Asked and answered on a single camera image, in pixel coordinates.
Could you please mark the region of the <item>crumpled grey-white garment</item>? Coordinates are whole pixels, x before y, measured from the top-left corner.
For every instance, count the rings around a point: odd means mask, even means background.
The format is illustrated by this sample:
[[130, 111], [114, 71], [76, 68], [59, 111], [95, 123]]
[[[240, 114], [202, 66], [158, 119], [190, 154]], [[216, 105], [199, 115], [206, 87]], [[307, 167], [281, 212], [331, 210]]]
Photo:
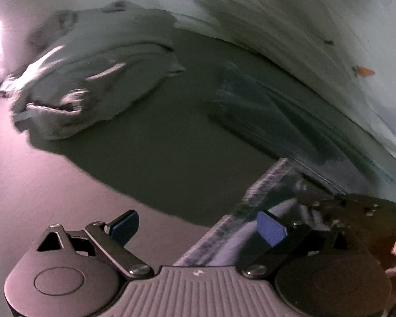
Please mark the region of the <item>crumpled grey-white garment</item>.
[[7, 82], [20, 131], [65, 139], [128, 109], [182, 66], [175, 18], [127, 1], [52, 14], [28, 36], [33, 58]]

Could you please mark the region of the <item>white patterned bed sheet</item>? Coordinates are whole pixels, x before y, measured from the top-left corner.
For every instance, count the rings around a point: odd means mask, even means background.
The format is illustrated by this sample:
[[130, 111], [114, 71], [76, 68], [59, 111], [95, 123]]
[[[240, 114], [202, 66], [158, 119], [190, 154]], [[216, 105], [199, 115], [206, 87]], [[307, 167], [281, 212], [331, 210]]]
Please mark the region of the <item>white patterned bed sheet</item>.
[[396, 0], [194, 0], [396, 160]]

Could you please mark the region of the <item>blue denim jeans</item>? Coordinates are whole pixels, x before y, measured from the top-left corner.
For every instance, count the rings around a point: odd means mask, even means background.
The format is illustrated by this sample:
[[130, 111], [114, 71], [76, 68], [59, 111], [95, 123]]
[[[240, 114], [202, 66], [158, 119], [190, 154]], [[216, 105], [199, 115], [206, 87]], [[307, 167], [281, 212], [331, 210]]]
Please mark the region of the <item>blue denim jeans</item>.
[[178, 261], [179, 266], [244, 265], [265, 245], [257, 213], [321, 228], [299, 193], [357, 193], [396, 203], [396, 161], [349, 118], [290, 78], [260, 81], [228, 63], [212, 101], [214, 119], [275, 164]]

